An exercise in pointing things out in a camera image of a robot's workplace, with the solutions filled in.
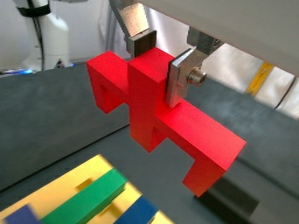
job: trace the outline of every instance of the screw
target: screw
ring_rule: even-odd
[[[201,70],[199,67],[195,67],[187,76],[187,82],[199,87],[203,84],[206,77],[207,74]]]

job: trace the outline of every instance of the red block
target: red block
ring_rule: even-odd
[[[151,152],[169,137],[194,158],[183,183],[201,196],[230,168],[246,142],[187,101],[175,108],[166,105],[173,59],[158,48],[129,63],[106,52],[88,61],[88,74],[99,108],[108,113],[127,103],[131,135],[146,150]]]

